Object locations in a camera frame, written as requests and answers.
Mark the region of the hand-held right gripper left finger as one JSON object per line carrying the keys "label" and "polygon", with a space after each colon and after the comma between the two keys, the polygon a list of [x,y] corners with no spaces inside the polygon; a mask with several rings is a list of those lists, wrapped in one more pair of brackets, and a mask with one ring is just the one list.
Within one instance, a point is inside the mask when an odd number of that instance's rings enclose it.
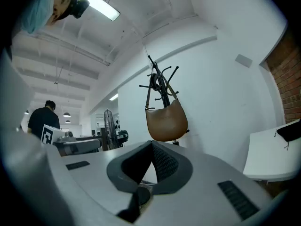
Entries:
{"label": "hand-held right gripper left finger", "polygon": [[106,172],[108,164],[138,144],[110,151],[61,157],[53,145],[47,146],[49,166],[66,201],[74,226],[133,226],[117,214],[126,209],[131,194],[116,189]]}

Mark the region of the long ceiling light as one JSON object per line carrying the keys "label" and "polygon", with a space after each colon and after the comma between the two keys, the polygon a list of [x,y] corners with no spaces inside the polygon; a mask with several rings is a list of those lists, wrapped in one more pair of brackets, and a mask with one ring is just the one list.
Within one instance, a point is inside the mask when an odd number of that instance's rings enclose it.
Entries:
{"label": "long ceiling light", "polygon": [[105,2],[104,0],[88,0],[89,5],[109,18],[111,21],[115,21],[119,16],[120,13],[113,8],[109,3]]}

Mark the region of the white table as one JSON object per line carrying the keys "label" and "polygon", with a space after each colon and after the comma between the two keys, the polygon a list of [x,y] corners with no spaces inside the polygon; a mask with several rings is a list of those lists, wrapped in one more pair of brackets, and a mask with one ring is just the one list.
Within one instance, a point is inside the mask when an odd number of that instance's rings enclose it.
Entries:
{"label": "white table", "polygon": [[294,178],[301,169],[301,138],[287,142],[278,130],[299,121],[250,134],[243,174],[253,180],[271,182]]}

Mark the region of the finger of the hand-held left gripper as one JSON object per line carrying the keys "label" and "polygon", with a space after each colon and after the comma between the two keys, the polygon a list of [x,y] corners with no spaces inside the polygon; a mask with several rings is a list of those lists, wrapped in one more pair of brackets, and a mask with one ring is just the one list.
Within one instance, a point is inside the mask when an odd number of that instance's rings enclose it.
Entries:
{"label": "finger of the hand-held left gripper", "polygon": [[100,147],[98,139],[82,141],[54,142],[61,156],[85,154]]}

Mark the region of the blue face mask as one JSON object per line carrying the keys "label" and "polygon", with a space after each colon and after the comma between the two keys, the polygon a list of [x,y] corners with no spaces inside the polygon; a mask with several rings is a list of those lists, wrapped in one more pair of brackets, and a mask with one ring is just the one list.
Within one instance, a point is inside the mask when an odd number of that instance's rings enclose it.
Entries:
{"label": "blue face mask", "polygon": [[20,28],[29,34],[44,27],[53,14],[54,0],[33,0],[21,15]]}

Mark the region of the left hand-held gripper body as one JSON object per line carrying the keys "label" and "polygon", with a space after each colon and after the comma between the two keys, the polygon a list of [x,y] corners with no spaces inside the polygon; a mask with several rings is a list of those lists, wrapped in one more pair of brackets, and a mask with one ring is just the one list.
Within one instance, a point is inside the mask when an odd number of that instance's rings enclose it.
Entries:
{"label": "left hand-held gripper body", "polygon": [[67,142],[76,142],[71,131],[63,131],[52,126],[44,125],[41,142],[50,145],[63,145]]}

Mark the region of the black floor fan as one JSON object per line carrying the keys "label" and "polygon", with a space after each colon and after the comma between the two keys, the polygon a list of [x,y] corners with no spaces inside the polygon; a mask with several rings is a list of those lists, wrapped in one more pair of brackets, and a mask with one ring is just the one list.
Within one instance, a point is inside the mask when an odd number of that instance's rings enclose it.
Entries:
{"label": "black floor fan", "polygon": [[119,148],[119,142],[115,130],[114,118],[112,112],[108,109],[104,111],[104,125],[105,125],[105,130],[107,135],[108,149],[112,150],[112,149]]}

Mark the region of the black machine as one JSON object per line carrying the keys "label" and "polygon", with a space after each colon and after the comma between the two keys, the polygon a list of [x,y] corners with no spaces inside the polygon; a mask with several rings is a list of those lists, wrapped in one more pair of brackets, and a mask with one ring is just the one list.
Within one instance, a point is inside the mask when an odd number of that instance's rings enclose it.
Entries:
{"label": "black machine", "polygon": [[126,130],[116,131],[117,141],[119,147],[123,147],[125,142],[128,141],[128,132]]}

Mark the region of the grey wall panel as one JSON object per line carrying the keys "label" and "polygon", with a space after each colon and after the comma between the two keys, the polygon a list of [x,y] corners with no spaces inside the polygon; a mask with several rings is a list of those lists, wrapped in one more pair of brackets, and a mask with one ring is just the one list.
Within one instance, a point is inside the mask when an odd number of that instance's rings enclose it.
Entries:
{"label": "grey wall panel", "polygon": [[251,64],[253,62],[251,59],[247,58],[246,56],[244,56],[242,54],[238,54],[235,61],[248,68],[251,66]]}

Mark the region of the black drawstring pouch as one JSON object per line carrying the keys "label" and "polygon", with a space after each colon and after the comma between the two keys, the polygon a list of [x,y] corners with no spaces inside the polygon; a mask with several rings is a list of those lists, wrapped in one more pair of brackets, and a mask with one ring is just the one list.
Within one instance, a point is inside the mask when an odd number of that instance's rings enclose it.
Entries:
{"label": "black drawstring pouch", "polygon": [[284,148],[288,150],[289,142],[301,138],[301,119],[296,123],[277,129],[274,136],[276,134],[279,134],[287,142],[287,146]]}

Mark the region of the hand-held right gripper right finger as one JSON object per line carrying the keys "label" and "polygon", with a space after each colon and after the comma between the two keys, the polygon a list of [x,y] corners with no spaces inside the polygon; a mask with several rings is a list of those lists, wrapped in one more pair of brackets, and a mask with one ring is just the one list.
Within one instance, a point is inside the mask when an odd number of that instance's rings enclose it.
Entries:
{"label": "hand-held right gripper right finger", "polygon": [[[255,181],[223,160],[168,143],[161,145],[190,160],[193,172],[188,183],[174,194],[153,196],[141,215],[141,226],[260,226],[286,196],[271,196]],[[258,208],[242,220],[218,183],[232,181]]]}

